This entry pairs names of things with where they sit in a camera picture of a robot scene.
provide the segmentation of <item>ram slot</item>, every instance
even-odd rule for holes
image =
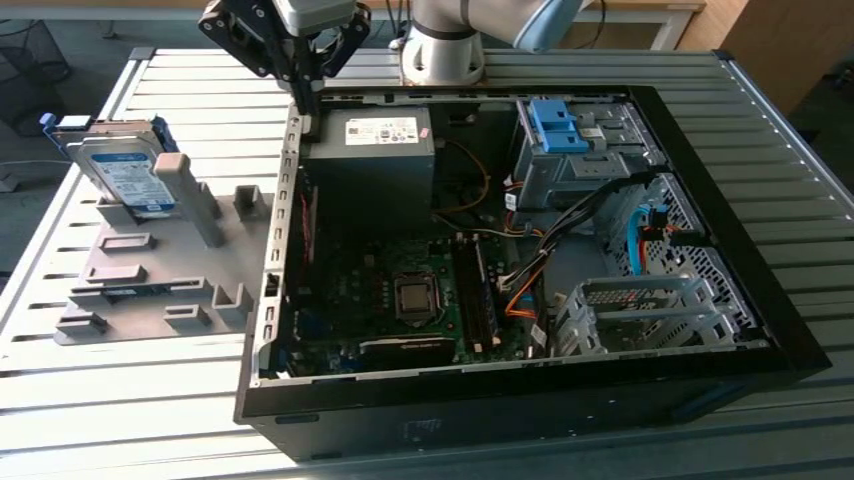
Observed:
[[[457,236],[452,244],[452,256],[466,348],[484,353],[501,341],[493,291],[477,236]]]

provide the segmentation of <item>power supply label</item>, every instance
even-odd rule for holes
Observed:
[[[145,153],[97,153],[93,164],[110,189],[135,211],[161,216],[175,208],[175,198],[151,171],[153,161]]]
[[[418,143],[416,117],[354,118],[348,121],[348,145],[396,145]]]

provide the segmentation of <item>aluminum slotted table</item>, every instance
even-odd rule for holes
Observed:
[[[854,476],[854,201],[738,65],[638,51],[488,58],[494,85],[658,87],[835,367],[678,428],[297,466],[231,420],[243,335],[54,343],[101,223],[73,167],[0,297],[0,478]],[[397,85],[397,57],[362,51],[330,83]],[[215,194],[271,192],[289,103],[222,51],[138,49],[101,116],[157,112]]]

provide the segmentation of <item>wooden cabinet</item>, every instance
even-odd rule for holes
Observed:
[[[680,49],[729,51],[788,114],[853,45],[852,0],[708,0]]]

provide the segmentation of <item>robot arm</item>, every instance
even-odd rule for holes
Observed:
[[[561,41],[576,13],[592,1],[414,0],[405,82],[478,82],[485,70],[478,32],[542,52]],[[324,78],[338,74],[368,38],[372,11],[354,0],[214,0],[199,28],[258,76],[277,77],[301,114],[314,117]],[[330,28],[338,28],[338,36],[318,49],[316,39]]]
[[[334,77],[372,31],[372,10],[354,0],[214,0],[199,28],[259,77],[274,75],[302,115],[320,114],[324,77]],[[320,33],[338,28],[318,49]]]
[[[440,39],[484,32],[514,48],[554,48],[576,13],[593,0],[432,0],[414,2],[414,24]]]
[[[478,32],[532,53],[558,44],[577,12],[593,0],[416,0],[410,40],[404,49],[405,81],[461,85],[485,69]]]

